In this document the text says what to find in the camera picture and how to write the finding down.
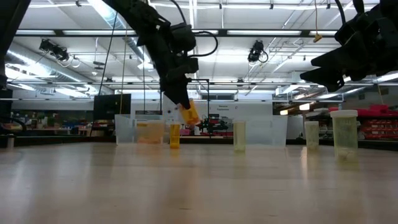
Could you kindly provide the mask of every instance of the black monitor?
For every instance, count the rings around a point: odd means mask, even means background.
[[[122,97],[120,97],[120,94],[94,97],[94,120],[114,119],[115,114],[130,114],[130,112],[131,94],[123,94]]]

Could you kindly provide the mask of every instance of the cable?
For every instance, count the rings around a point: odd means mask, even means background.
[[[264,55],[264,54],[267,56],[267,59],[266,59],[265,61],[261,61],[260,58],[259,58],[259,62],[261,62],[261,63],[266,63],[266,62],[268,61],[268,58],[269,58],[269,57],[268,57],[267,52],[263,51],[263,54],[262,54],[262,55]]]
[[[315,2],[315,30],[316,30],[317,35],[318,35],[318,7],[317,7],[317,0],[314,0],[314,2]]]
[[[125,38],[127,39],[127,28],[129,27],[129,24],[126,24],[126,36]],[[124,71],[126,68],[126,52],[127,52],[127,41],[124,42],[124,57],[123,57],[123,72],[122,72],[122,90],[120,93],[120,111],[119,114],[122,113],[122,105],[123,105],[123,84],[124,84]]]
[[[118,12],[116,13],[115,17],[114,17],[114,22],[113,22],[113,28],[112,28],[112,35],[111,35],[111,40],[109,41],[109,47],[108,47],[108,52],[106,53],[106,59],[105,59],[105,65],[104,65],[104,70],[102,73],[102,79],[101,79],[101,84],[99,85],[99,91],[98,91],[98,95],[101,95],[101,89],[102,89],[102,85],[104,83],[104,77],[105,77],[105,71],[106,71],[106,65],[108,64],[108,57],[109,57],[109,53],[111,51],[111,46],[112,46],[112,40],[113,40],[113,34],[114,34],[114,29],[116,27],[116,21],[118,20]],[[91,131],[90,131],[90,137],[91,134],[93,133],[93,126],[91,127]]]
[[[211,32],[208,32],[208,31],[194,32],[194,34],[209,34],[216,40],[216,47],[210,53],[201,54],[201,55],[189,55],[188,58],[190,58],[190,57],[206,57],[206,56],[209,56],[209,55],[213,54],[214,52],[216,52],[216,50],[218,48],[218,39],[214,34],[212,34]]]
[[[335,2],[338,7],[338,10],[340,11],[341,22],[343,24],[345,24],[346,23],[346,15],[344,14],[343,6],[341,5],[340,0],[335,0]]]
[[[184,21],[185,24],[187,24],[187,20],[185,19],[184,14],[182,13],[182,10],[180,8],[180,6],[178,5],[177,2],[175,2],[175,0],[170,0],[172,3],[175,4],[175,6],[177,7],[178,11],[180,11],[181,17],[182,17],[182,21]]]

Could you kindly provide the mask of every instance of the fluorescent light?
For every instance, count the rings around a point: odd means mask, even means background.
[[[377,82],[385,82],[385,81],[393,80],[396,78],[398,78],[398,72],[383,75],[383,76],[377,78]]]
[[[196,30],[196,29],[192,30],[192,32],[201,32],[201,31],[207,31],[207,32],[210,32],[210,33],[212,33],[214,35],[218,34],[218,30]]]
[[[310,104],[306,103],[304,105],[300,105],[299,106],[300,110],[304,111],[304,110],[310,110]]]
[[[339,95],[339,94],[338,94],[338,93],[330,93],[330,94],[325,94],[325,95],[319,96],[318,98],[320,98],[320,99],[327,99],[327,98],[335,97],[335,96],[337,96],[337,95]]]
[[[300,35],[299,30],[229,30],[231,35]]]
[[[324,36],[334,36],[337,31],[335,30],[318,30],[318,34],[324,35]],[[316,31],[310,31],[310,35],[315,36],[317,34]]]
[[[112,30],[64,30],[65,35],[112,35]],[[115,30],[114,35],[125,35],[125,30]],[[128,30],[127,35],[134,35],[136,31]]]
[[[141,63],[141,64],[139,64],[138,66],[137,66],[139,69],[154,69],[154,65],[153,64],[151,64],[151,63],[147,63],[147,62],[145,62],[145,63]]]
[[[291,91],[297,89],[299,86],[298,85],[290,85],[287,89],[285,89],[282,94],[290,93]]]
[[[359,90],[362,90],[362,89],[364,89],[364,87],[355,88],[355,89],[353,89],[353,90],[350,90],[350,91],[345,92],[345,94],[355,93],[356,91],[359,91]]]
[[[36,91],[34,88],[32,88],[32,87],[30,87],[28,85],[25,85],[25,84],[18,84],[18,85],[8,84],[8,85],[16,87],[16,88],[21,88],[21,89],[24,89],[24,90]]]
[[[16,35],[55,35],[54,30],[17,30]]]
[[[70,89],[66,89],[66,88],[57,88],[57,89],[55,89],[55,91],[57,91],[61,94],[67,95],[67,96],[87,98],[87,95],[84,93],[80,93],[78,91],[70,90]]]

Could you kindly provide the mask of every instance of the plastic cup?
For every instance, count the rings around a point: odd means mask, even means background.
[[[200,122],[200,118],[197,109],[195,108],[193,99],[189,100],[189,104],[191,106],[189,110],[186,110],[183,106],[180,106],[182,118],[184,119],[185,124],[198,124]]]
[[[305,139],[307,140],[307,150],[317,150],[319,148],[319,122],[306,121]]]
[[[180,124],[173,123],[170,125],[170,148],[179,149],[180,148]]]
[[[333,118],[333,137],[335,156],[340,161],[356,161],[358,151],[358,131],[356,127],[356,110],[339,110],[330,112]]]
[[[246,122],[234,121],[234,150],[244,152],[246,150]]]

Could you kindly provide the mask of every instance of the clear plastic cup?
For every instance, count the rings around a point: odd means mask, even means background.
[[[333,137],[335,156],[341,161],[356,161],[358,151],[358,130],[356,110],[339,110],[330,112],[333,118]]]
[[[305,139],[307,140],[307,150],[317,150],[319,148],[319,122],[306,121]]]
[[[246,150],[246,122],[234,121],[234,150],[244,152]]]
[[[170,125],[170,148],[180,148],[180,123],[173,123]]]

